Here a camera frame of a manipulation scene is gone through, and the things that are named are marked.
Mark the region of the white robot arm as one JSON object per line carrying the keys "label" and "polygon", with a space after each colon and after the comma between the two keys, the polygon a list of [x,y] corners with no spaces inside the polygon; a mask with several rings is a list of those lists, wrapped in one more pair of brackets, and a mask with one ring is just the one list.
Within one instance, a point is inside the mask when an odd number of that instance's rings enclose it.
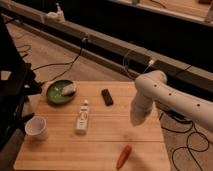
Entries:
{"label": "white robot arm", "polygon": [[158,102],[213,132],[213,102],[168,86],[164,72],[156,70],[141,74],[135,79],[135,88],[130,110],[134,126],[142,124],[151,113],[153,102]]}

